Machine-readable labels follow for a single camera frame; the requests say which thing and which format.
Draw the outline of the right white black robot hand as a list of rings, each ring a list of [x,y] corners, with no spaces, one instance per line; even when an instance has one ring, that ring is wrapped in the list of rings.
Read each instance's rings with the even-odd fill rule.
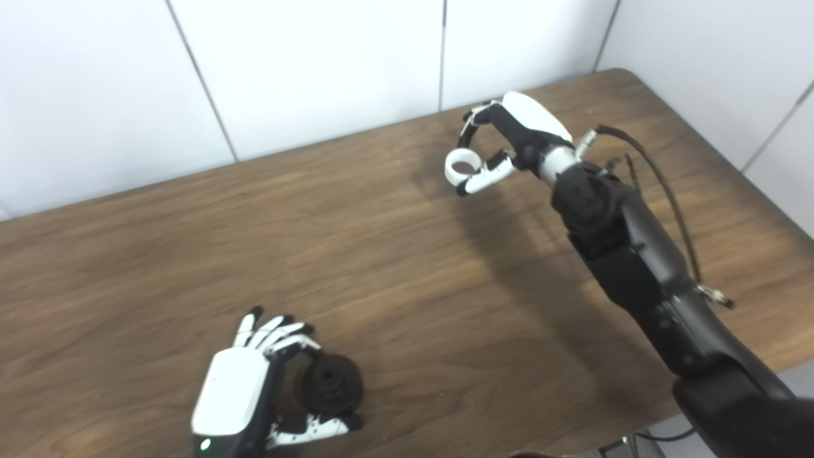
[[[491,125],[511,145],[489,159],[471,149],[474,135]],[[530,171],[549,186],[581,162],[572,136],[540,102],[509,91],[499,101],[472,108],[464,116],[457,147],[445,158],[445,178],[459,195],[472,195],[515,171]]]

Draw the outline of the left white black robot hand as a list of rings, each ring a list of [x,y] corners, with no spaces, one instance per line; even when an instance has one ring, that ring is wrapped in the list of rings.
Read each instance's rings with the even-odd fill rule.
[[[272,450],[328,440],[360,430],[364,397],[360,369],[328,354],[314,326],[292,315],[261,324],[257,305],[244,317],[232,345],[212,357],[191,417],[195,457],[267,457]],[[296,390],[299,412],[279,403],[287,366],[298,356],[309,365]]]

